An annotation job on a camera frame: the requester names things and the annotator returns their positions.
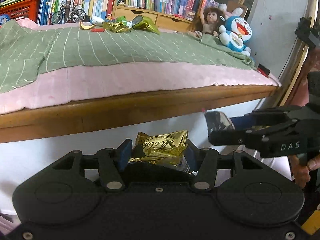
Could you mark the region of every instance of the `silver screw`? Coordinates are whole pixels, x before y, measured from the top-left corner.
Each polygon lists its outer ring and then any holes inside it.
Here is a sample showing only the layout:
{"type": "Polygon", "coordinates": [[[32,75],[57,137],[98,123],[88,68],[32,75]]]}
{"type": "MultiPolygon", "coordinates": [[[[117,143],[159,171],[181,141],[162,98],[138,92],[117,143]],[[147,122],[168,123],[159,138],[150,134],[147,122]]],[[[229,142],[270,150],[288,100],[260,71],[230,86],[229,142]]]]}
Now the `silver screw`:
{"type": "Polygon", "coordinates": [[[296,234],[294,232],[289,232],[285,235],[286,240],[294,240],[296,238],[296,234]]]}
{"type": "Polygon", "coordinates": [[[30,232],[24,232],[22,234],[23,239],[25,240],[32,240],[33,239],[33,235],[30,232]]]}
{"type": "Polygon", "coordinates": [[[111,181],[107,184],[107,188],[109,189],[120,189],[122,187],[122,183],[119,181],[111,181]]]}
{"type": "Polygon", "coordinates": [[[205,182],[205,181],[199,181],[199,182],[196,182],[194,184],[195,188],[196,189],[208,189],[210,187],[210,184],[208,182],[205,182]]]}

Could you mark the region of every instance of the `doraemon plush toy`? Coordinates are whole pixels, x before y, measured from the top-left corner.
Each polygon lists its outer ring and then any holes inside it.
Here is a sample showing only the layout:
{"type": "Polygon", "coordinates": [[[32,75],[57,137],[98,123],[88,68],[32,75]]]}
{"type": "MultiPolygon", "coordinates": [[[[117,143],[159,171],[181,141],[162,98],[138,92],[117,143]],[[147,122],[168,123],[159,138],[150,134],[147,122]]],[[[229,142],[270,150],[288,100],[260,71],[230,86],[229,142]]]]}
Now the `doraemon plush toy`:
{"type": "Polygon", "coordinates": [[[226,20],[224,26],[220,26],[219,32],[221,33],[219,38],[223,45],[233,51],[250,56],[251,49],[244,43],[251,38],[252,30],[246,20],[239,16],[232,16],[226,20]]]}

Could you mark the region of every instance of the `red basket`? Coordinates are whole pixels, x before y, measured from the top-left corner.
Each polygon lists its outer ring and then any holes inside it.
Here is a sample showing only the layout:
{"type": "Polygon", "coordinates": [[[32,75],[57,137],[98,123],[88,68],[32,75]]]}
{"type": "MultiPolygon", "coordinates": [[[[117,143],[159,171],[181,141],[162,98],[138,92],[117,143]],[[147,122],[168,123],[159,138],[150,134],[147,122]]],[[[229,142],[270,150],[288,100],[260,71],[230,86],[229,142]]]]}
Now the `red basket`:
{"type": "Polygon", "coordinates": [[[0,8],[1,14],[8,14],[10,19],[19,20],[29,18],[34,22],[37,21],[37,14],[40,0],[25,0],[0,8]]]}

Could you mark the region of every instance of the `green blanket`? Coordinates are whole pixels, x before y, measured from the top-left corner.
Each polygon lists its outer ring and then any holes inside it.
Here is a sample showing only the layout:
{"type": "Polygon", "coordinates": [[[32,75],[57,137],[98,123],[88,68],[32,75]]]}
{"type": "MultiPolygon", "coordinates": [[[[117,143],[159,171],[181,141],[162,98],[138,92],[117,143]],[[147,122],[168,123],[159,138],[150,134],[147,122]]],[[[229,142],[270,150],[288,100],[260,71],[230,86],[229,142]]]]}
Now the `green blanket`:
{"type": "Polygon", "coordinates": [[[0,28],[0,93],[29,84],[38,74],[76,65],[150,61],[255,68],[242,54],[233,55],[223,45],[214,48],[210,41],[199,42],[186,34],[93,33],[78,27],[36,31],[10,20],[0,28]]]}

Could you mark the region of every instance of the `pink bed sheet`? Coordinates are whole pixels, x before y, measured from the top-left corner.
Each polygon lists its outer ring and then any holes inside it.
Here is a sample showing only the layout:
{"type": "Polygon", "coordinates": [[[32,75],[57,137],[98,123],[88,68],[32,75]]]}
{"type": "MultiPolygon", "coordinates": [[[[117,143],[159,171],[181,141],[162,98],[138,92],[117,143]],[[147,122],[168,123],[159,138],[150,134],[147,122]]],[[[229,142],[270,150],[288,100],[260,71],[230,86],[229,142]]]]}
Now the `pink bed sheet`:
{"type": "MultiPolygon", "coordinates": [[[[39,26],[26,19],[19,20],[18,23],[37,30],[63,26],[39,26]]],[[[281,86],[274,76],[267,78],[255,70],[220,65],[142,62],[110,66],[74,66],[38,75],[35,82],[0,94],[0,114],[91,98],[211,85],[281,86]]]]}

